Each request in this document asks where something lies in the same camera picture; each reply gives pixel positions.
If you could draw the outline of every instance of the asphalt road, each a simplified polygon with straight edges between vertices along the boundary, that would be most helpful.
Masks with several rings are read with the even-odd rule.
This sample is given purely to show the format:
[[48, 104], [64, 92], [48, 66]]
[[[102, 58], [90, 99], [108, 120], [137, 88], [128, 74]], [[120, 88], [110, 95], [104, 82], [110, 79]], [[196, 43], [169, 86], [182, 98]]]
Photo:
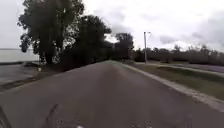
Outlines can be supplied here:
[[0, 105], [12, 128], [224, 127], [224, 113], [109, 61], [7, 91]]

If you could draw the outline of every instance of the sky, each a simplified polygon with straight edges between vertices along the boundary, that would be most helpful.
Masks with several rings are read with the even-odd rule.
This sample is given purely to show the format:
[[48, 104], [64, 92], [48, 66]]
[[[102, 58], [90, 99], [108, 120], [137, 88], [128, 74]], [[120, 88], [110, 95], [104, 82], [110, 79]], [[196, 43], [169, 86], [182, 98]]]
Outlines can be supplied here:
[[[23, 0], [0, 1], [0, 48], [18, 48], [22, 30], [16, 25]], [[222, 0], [83, 0], [85, 14], [103, 19], [112, 35], [129, 32], [135, 48], [173, 48], [206, 44], [224, 51], [224, 1]]]

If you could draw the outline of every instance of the grass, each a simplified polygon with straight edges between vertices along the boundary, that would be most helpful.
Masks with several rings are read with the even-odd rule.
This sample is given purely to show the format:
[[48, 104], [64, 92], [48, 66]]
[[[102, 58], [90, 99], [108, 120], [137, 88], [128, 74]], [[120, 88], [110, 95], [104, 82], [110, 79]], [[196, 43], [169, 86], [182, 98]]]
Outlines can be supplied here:
[[133, 64], [132, 66], [224, 100], [224, 77], [222, 76], [172, 67], [137, 64]]

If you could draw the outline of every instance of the water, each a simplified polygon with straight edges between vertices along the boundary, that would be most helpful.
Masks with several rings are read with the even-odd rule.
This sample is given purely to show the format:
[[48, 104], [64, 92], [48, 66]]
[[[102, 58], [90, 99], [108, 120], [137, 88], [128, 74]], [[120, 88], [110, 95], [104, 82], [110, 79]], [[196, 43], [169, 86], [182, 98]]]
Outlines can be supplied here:
[[26, 53], [23, 53], [20, 49], [0, 49], [0, 62], [34, 60], [38, 60], [38, 56], [34, 55], [32, 50], [28, 50]]

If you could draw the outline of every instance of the road shoulder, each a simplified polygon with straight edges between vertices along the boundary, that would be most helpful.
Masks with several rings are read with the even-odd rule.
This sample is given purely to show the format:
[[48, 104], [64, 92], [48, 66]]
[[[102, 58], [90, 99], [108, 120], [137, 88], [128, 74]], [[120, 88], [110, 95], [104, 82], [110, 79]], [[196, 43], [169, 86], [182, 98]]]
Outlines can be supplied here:
[[168, 86], [168, 87], [170, 87], [170, 88], [172, 88], [172, 89], [174, 89], [178, 92], [181, 92], [181, 93], [183, 93], [187, 96], [193, 97], [194, 99], [196, 99], [196, 100], [198, 100], [202, 103], [207, 104], [208, 106], [210, 106], [211, 108], [213, 108], [215, 110], [218, 110], [220, 112], [224, 112], [224, 101], [222, 101], [222, 100], [219, 100], [219, 99], [216, 99], [212, 96], [200, 93], [196, 90], [187, 88], [187, 87], [185, 87], [183, 85], [180, 85], [180, 84], [177, 84], [175, 82], [168, 81], [166, 79], [163, 79], [163, 78], [158, 77], [156, 75], [153, 75], [153, 74], [147, 73], [145, 71], [139, 70], [137, 68], [131, 67], [129, 65], [122, 64], [122, 66], [124, 66], [128, 69], [134, 70], [134, 71], [136, 71], [140, 74], [143, 74], [147, 77], [150, 77], [154, 80], [157, 80], [158, 82], [163, 83], [164, 85], [166, 85], [166, 86]]

